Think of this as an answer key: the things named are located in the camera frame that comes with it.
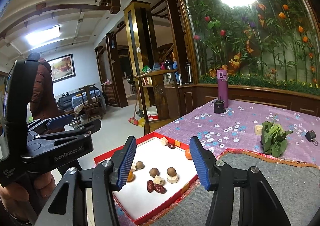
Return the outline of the left hand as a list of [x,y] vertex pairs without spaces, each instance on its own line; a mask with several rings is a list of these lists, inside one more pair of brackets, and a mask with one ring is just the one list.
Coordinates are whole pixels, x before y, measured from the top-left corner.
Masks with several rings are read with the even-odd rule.
[[[55,189],[55,179],[51,172],[41,175],[34,181],[43,200],[47,200]],[[26,222],[28,220],[24,210],[19,207],[19,202],[29,201],[29,193],[17,183],[11,183],[7,187],[1,186],[1,201],[5,209],[17,219]]]

